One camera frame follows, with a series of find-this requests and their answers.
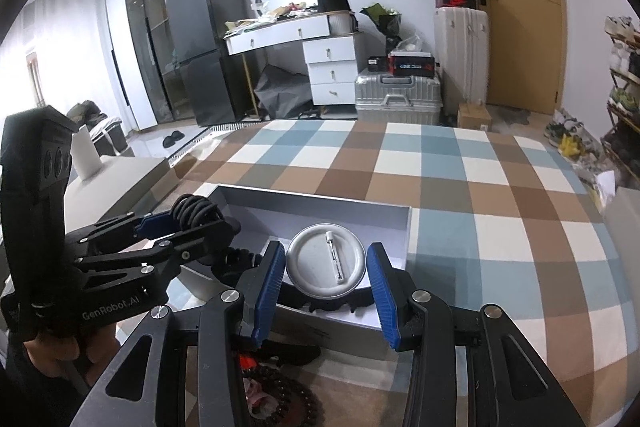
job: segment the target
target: suitcase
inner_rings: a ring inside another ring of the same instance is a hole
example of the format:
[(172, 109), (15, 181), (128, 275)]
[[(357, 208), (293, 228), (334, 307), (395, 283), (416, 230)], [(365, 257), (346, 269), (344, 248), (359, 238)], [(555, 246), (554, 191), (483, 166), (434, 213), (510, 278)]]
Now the suitcase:
[(434, 31), (445, 114), (457, 114), (461, 102), (485, 103), (489, 82), (487, 14), (469, 8), (438, 8)]
[(440, 80), (363, 71), (356, 79), (358, 120), (437, 125)]

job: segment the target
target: white sheer curtain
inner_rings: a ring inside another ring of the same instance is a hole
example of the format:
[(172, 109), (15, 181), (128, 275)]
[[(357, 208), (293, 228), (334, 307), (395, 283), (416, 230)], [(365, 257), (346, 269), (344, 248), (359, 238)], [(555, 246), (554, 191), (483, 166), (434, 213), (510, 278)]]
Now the white sheer curtain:
[(102, 112), (122, 118), (100, 41), (99, 3), (34, 2), (40, 83), (45, 102), (62, 113), (76, 103), (93, 100)]
[(0, 44), (0, 140), (7, 116), (36, 107), (23, 40), (20, 13)]

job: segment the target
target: plaid tablecloth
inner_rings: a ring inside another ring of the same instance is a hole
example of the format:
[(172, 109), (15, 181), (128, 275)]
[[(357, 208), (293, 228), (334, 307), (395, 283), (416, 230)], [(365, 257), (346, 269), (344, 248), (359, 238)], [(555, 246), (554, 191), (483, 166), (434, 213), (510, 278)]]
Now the plaid tablecloth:
[[(549, 146), (436, 126), (273, 121), (204, 140), (175, 172), (180, 184), (160, 208), (219, 183), (411, 206), (408, 269), (418, 287), (459, 307), (502, 306), (587, 425), (615, 425), (640, 390), (618, 254), (571, 166)], [(197, 303), (174, 283), (175, 308)], [(316, 389), (326, 424), (360, 425), (362, 403), (363, 425), (397, 425), (406, 391), (399, 367), (409, 362), (348, 358), (328, 357), (300, 375), (326, 380)], [(380, 410), (366, 407), (381, 399)], [(350, 407), (360, 409), (352, 418)]]

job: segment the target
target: white suitcase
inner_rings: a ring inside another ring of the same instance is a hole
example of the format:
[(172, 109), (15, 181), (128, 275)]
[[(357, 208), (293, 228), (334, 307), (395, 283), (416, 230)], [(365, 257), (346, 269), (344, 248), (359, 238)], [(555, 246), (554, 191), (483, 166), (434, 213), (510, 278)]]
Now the white suitcase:
[(469, 8), (438, 8), (434, 31), (445, 114), (457, 114), (461, 102), (485, 103), (489, 82), (487, 14)]

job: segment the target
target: silver screw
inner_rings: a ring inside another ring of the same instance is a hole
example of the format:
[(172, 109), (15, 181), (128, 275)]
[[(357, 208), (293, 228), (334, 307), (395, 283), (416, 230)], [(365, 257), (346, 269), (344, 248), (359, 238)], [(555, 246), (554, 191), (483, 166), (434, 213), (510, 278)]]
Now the silver screw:
[(166, 317), (166, 314), (169, 312), (169, 308), (166, 306), (156, 306), (151, 310), (151, 316), (155, 319), (163, 319)]
[(238, 290), (226, 290), (220, 295), (223, 302), (236, 302), (240, 298), (240, 292)]
[(502, 317), (502, 310), (498, 306), (490, 305), (484, 309), (484, 314), (490, 319), (499, 319)]
[(431, 294), (429, 292), (426, 292), (424, 290), (416, 290), (412, 295), (411, 298), (416, 301), (416, 302), (429, 302), (431, 300)]

